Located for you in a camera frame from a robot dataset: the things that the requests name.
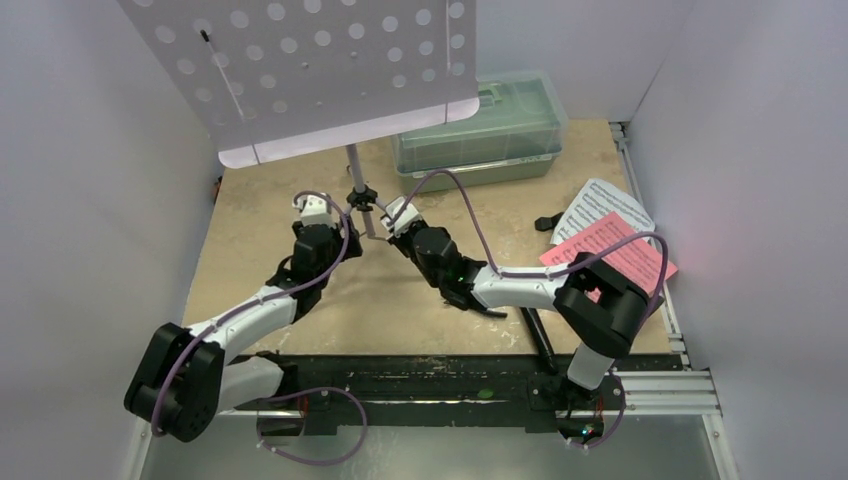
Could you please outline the white sheet music page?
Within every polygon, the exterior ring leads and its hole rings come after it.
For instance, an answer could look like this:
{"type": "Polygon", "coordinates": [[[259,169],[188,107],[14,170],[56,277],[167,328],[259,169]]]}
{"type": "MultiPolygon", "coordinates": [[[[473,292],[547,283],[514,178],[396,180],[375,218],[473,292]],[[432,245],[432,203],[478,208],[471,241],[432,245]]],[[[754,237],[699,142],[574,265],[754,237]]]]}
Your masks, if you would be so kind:
{"type": "Polygon", "coordinates": [[[656,229],[656,223],[636,198],[610,182],[591,178],[556,222],[550,244],[561,244],[611,212],[637,232],[656,229]]]}

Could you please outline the pink sheet music page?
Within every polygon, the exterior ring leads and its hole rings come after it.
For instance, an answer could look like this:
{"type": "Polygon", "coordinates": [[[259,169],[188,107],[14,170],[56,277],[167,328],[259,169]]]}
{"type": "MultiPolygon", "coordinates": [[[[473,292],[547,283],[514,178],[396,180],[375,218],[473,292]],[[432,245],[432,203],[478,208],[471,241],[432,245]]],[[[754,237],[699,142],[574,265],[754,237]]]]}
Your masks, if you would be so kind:
{"type": "MultiPolygon", "coordinates": [[[[635,233],[620,215],[611,212],[543,253],[539,260],[547,267],[566,266],[578,253],[598,253],[635,233]]],[[[661,252],[640,238],[606,255],[603,261],[651,295],[656,290],[661,259],[661,252]]]]}

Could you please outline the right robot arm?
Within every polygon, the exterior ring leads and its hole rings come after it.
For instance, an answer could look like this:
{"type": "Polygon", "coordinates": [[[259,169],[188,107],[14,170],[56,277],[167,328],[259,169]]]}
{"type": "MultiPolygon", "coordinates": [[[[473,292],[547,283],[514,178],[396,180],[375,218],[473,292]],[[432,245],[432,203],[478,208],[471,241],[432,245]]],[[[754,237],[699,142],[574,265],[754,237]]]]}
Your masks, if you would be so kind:
{"type": "Polygon", "coordinates": [[[596,399],[613,364],[627,356],[643,318],[655,304],[623,273],[581,252],[562,272],[503,267],[461,254],[443,227],[416,221],[387,241],[410,259],[443,300],[463,311],[491,315],[502,307],[555,312],[578,336],[561,392],[576,407],[596,399]]]}

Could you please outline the white perforated music stand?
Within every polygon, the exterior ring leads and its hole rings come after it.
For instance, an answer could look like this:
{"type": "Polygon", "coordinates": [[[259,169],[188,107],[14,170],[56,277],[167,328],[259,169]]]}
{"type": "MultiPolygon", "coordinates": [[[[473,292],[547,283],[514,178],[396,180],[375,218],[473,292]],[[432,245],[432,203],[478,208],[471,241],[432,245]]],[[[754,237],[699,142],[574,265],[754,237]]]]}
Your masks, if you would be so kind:
{"type": "Polygon", "coordinates": [[[479,109],[474,1],[125,1],[239,169],[464,120],[479,109]]]}

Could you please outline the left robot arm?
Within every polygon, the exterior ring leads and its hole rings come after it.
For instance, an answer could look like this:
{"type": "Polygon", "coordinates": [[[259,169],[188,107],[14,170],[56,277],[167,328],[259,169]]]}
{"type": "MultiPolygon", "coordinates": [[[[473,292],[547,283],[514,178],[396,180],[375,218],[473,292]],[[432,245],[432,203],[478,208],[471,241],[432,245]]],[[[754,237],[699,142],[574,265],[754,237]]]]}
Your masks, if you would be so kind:
{"type": "Polygon", "coordinates": [[[151,337],[125,393],[123,406],[159,435],[196,439],[219,412],[222,387],[234,359],[266,335],[312,311],[330,273],[361,256],[349,216],[335,224],[292,226],[293,252],[248,300],[189,327],[160,326],[151,337]]]}

